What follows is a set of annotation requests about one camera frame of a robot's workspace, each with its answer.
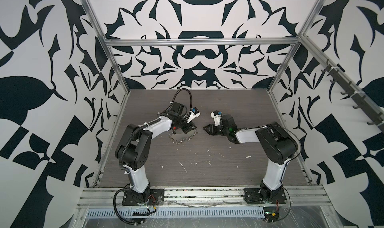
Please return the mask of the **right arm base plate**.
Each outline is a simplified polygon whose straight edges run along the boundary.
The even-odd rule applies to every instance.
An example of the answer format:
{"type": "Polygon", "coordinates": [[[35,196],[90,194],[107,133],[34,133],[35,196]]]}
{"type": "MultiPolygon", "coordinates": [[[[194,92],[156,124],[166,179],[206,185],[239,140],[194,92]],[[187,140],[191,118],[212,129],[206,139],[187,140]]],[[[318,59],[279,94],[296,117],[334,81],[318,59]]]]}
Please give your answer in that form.
{"type": "Polygon", "coordinates": [[[249,205],[255,204],[285,204],[287,196],[283,187],[275,191],[269,190],[267,187],[262,188],[245,188],[244,200],[249,205]]]}

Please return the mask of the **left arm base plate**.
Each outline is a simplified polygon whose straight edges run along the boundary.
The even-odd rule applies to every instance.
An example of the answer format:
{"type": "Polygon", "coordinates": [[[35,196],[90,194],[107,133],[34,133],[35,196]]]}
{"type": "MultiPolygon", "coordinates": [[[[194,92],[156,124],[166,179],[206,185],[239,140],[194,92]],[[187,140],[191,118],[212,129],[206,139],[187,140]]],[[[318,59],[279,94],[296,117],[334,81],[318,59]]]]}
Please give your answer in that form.
{"type": "Polygon", "coordinates": [[[155,206],[161,204],[164,201],[164,196],[164,189],[147,188],[143,193],[135,192],[133,189],[127,189],[124,191],[122,205],[138,206],[145,204],[149,206],[155,206]]]}

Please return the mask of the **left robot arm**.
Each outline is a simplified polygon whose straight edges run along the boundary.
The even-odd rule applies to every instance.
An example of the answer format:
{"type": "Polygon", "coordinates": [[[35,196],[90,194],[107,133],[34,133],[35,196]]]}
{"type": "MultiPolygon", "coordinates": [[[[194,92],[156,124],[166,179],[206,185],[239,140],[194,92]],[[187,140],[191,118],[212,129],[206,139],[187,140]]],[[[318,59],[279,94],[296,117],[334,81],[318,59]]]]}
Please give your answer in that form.
{"type": "Polygon", "coordinates": [[[198,108],[190,108],[184,113],[186,106],[172,102],[158,117],[140,126],[130,124],[115,151],[118,166],[129,176],[131,189],[143,194],[150,182],[146,176],[145,163],[148,160],[152,140],[169,131],[174,135],[178,129],[187,138],[196,133],[197,126],[193,120],[200,116],[198,108]]]}

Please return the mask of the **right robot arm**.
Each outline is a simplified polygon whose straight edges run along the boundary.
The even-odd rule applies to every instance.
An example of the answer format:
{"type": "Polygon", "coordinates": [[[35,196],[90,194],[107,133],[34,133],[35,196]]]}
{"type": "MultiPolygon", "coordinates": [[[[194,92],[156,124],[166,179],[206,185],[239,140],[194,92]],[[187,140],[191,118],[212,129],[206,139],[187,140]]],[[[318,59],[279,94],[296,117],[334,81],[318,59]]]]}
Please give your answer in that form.
{"type": "Polygon", "coordinates": [[[204,127],[204,131],[210,136],[224,136],[234,144],[261,144],[268,158],[266,174],[261,187],[256,191],[249,191],[245,195],[245,201],[249,204],[274,202],[284,193],[284,175],[290,161],[296,158],[299,143],[289,134],[289,130],[277,122],[256,128],[238,128],[231,115],[214,111],[211,117],[214,123],[204,127]]]}

